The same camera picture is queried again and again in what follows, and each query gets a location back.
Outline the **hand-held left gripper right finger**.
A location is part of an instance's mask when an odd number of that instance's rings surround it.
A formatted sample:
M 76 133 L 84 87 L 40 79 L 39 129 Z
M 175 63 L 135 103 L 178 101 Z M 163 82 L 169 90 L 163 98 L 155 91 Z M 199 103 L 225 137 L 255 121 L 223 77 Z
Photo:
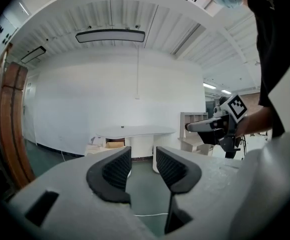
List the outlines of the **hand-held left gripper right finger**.
M 164 183 L 173 194 L 188 193 L 202 176 L 197 164 L 161 146 L 156 148 L 156 164 Z

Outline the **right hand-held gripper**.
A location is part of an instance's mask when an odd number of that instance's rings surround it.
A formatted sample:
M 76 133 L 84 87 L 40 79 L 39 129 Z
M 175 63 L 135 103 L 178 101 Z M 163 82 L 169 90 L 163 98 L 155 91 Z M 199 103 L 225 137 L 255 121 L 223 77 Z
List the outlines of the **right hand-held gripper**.
M 204 144 L 220 145 L 225 152 L 237 152 L 242 138 L 236 137 L 236 132 L 247 110 L 238 94 L 221 97 L 214 107 L 213 118 L 187 123 L 186 130 L 198 132 Z

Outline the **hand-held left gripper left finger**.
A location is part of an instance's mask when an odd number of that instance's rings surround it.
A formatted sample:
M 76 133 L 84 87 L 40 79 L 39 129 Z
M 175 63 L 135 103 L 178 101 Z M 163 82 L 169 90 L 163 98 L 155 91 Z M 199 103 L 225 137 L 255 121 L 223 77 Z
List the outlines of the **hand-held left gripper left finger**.
M 126 192 L 126 185 L 131 169 L 131 147 L 127 146 L 93 164 L 86 173 L 86 181 L 100 199 L 129 204 L 131 198 Z

